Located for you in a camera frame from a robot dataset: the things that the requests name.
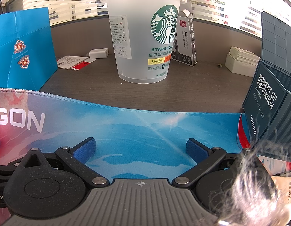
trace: white letter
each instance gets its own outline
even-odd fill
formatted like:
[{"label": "white letter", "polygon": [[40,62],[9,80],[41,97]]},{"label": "white letter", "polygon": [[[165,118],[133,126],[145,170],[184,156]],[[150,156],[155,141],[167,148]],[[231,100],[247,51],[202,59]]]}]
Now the white letter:
[{"label": "white letter", "polygon": [[[22,121],[21,123],[14,122],[14,113],[20,113],[22,114]],[[25,127],[25,118],[26,118],[26,112],[22,109],[10,109],[10,123],[14,127]]]},{"label": "white letter", "polygon": [[[0,108],[0,112],[3,112],[4,114],[8,113],[6,108]],[[7,125],[8,124],[8,116],[7,115],[1,115],[0,118],[4,120],[4,121],[0,121],[0,125]]]},{"label": "white letter", "polygon": [[35,114],[32,111],[28,111],[28,119],[27,119],[27,129],[30,130],[30,126],[32,123],[32,120],[37,128],[38,133],[42,132],[43,124],[44,124],[45,114],[41,113],[41,119],[40,124],[37,121],[37,118],[35,117]]}]

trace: wooden desk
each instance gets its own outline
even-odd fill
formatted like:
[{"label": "wooden desk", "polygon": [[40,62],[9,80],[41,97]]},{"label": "wooden desk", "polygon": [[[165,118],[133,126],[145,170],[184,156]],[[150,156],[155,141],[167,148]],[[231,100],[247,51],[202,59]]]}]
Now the wooden desk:
[{"label": "wooden desk", "polygon": [[58,69],[41,92],[121,108],[179,112],[242,112],[252,78],[225,66],[171,60],[166,79],[134,84],[118,76],[114,55],[81,70]]}]

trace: gray ribbed plate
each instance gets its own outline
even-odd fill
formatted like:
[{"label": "gray ribbed plate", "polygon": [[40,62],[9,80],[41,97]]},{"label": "gray ribbed plate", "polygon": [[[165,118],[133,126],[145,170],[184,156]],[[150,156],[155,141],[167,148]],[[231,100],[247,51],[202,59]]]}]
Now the gray ribbed plate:
[{"label": "gray ribbed plate", "polygon": [[211,226],[217,217],[204,210],[188,189],[167,179],[116,179],[92,189],[74,211],[58,218],[12,216],[3,226]]}]

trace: metal screw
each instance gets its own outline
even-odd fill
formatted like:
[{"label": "metal screw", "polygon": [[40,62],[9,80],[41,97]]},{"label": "metal screw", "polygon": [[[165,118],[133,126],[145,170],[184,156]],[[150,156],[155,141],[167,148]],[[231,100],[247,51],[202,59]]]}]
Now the metal screw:
[{"label": "metal screw", "polygon": [[98,177],[93,178],[92,182],[96,185],[102,185],[107,182],[107,179],[105,179],[104,177],[98,176]]},{"label": "metal screw", "polygon": [[175,178],[175,182],[177,184],[188,184],[189,183],[189,179],[187,177],[184,176],[179,176]]}]

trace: starbucks cup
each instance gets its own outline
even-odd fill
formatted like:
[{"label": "starbucks cup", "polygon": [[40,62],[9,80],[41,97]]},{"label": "starbucks cup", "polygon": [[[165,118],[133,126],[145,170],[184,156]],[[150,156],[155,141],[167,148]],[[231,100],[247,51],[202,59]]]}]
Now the starbucks cup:
[{"label": "starbucks cup", "polygon": [[155,83],[167,76],[180,3],[186,0],[101,0],[107,3],[119,76]]}]

